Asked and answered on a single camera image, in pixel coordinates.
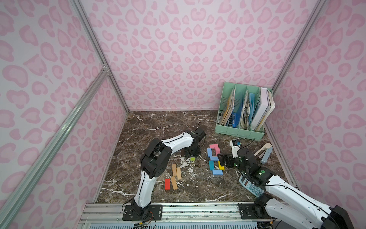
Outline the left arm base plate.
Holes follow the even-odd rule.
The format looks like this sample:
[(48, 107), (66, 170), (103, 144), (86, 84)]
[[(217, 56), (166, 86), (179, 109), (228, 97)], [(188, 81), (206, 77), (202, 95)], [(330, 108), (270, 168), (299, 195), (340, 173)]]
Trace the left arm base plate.
[(162, 219), (163, 205), (151, 204), (143, 209), (137, 205), (124, 207), (123, 221), (156, 220)]

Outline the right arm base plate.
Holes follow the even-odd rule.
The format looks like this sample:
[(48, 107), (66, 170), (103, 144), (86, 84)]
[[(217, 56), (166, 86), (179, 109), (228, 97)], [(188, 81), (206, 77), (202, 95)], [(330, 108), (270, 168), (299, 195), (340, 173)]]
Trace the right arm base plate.
[(271, 219), (264, 207), (254, 203), (237, 203), (241, 219)]

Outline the pink block top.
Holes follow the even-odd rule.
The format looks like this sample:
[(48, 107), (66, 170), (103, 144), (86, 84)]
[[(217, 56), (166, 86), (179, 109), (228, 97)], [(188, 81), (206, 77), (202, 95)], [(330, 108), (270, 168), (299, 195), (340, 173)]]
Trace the pink block top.
[(211, 144), (211, 145), (209, 145), (209, 148), (217, 149), (217, 148), (219, 148), (219, 146), (217, 144)]

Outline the yellow block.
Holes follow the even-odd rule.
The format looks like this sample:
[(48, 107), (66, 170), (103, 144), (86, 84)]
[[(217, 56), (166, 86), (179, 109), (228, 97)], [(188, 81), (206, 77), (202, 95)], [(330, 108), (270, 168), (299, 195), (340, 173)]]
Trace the yellow block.
[(218, 161), (218, 166), (219, 166), (219, 169), (220, 170), (225, 170), (225, 167), (221, 165), (221, 162), (220, 161)]

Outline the teal block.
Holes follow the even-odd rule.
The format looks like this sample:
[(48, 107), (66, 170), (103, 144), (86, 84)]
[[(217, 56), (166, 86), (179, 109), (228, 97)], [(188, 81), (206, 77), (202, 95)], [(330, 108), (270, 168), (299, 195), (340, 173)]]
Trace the teal block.
[(214, 161), (212, 161), (212, 160), (209, 161), (209, 169), (211, 171), (214, 170)]

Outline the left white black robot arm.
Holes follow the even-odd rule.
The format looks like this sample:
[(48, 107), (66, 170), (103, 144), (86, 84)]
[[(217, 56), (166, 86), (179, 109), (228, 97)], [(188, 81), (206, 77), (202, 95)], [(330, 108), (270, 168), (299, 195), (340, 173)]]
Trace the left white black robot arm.
[(201, 154), (200, 142), (205, 139), (205, 131), (198, 127), (194, 131), (184, 131), (170, 139), (154, 138), (140, 159), (141, 179), (132, 206), (144, 210), (151, 204), (155, 182), (168, 166), (171, 156), (183, 150), (188, 157)]

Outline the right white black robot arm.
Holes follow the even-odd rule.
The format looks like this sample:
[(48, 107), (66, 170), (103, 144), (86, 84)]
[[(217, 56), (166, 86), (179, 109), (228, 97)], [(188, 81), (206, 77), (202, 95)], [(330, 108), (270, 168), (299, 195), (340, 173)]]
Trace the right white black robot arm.
[(352, 229), (348, 212), (336, 205), (331, 207), (292, 187), (280, 176), (260, 164), (246, 148), (237, 157), (218, 155), (222, 166), (237, 169), (243, 178), (264, 190), (254, 202), (257, 216), (266, 213), (296, 229)]

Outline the pink block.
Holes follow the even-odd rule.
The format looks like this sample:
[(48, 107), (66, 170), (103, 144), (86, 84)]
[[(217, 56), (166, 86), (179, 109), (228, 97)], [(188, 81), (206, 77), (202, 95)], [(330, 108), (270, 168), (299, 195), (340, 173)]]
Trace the pink block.
[(220, 148), (215, 148), (215, 155), (219, 156), (221, 154)]
[(217, 148), (219, 148), (219, 146), (217, 144), (211, 144), (211, 145), (209, 145), (209, 148), (217, 149)]

